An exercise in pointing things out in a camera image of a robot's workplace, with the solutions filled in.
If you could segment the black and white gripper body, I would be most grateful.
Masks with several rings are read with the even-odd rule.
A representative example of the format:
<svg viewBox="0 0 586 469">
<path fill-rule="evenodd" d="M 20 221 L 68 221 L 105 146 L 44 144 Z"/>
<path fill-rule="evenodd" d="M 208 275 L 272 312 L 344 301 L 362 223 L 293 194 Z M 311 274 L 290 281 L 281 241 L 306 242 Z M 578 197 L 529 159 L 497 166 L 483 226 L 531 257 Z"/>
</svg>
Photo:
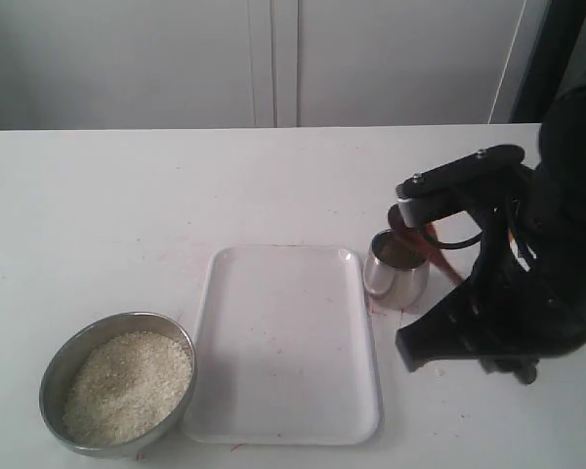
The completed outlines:
<svg viewBox="0 0 586 469">
<path fill-rule="evenodd" d="M 501 201 L 474 270 L 498 271 L 495 370 L 531 384 L 544 358 L 586 344 L 586 183 L 563 184 L 543 165 L 523 166 Z"/>
</svg>

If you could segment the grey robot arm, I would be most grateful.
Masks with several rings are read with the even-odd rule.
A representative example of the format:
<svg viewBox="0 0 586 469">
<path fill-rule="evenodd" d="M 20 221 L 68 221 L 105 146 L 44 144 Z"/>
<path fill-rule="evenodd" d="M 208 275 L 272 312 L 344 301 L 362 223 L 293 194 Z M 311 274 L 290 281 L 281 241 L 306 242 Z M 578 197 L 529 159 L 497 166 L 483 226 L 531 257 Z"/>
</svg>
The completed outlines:
<svg viewBox="0 0 586 469">
<path fill-rule="evenodd" d="M 451 245 L 432 223 L 463 212 L 479 227 L 453 244 L 479 248 L 470 274 L 397 332 L 409 371 L 476 360 L 530 384 L 541 360 L 586 344 L 586 77 L 551 104 L 538 152 L 531 168 L 520 146 L 481 149 L 397 186 L 393 233 L 439 268 Z"/>
</svg>

